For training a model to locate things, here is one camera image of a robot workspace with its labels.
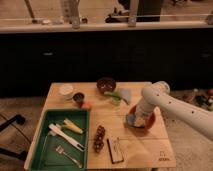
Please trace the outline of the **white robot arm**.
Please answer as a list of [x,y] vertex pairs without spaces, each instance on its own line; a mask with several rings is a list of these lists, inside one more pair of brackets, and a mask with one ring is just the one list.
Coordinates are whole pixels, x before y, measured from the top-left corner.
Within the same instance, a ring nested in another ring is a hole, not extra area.
[[144,126],[154,109],[159,107],[213,141],[213,112],[175,99],[169,93],[170,87],[164,81],[146,85],[141,91],[142,98],[136,105],[133,125]]

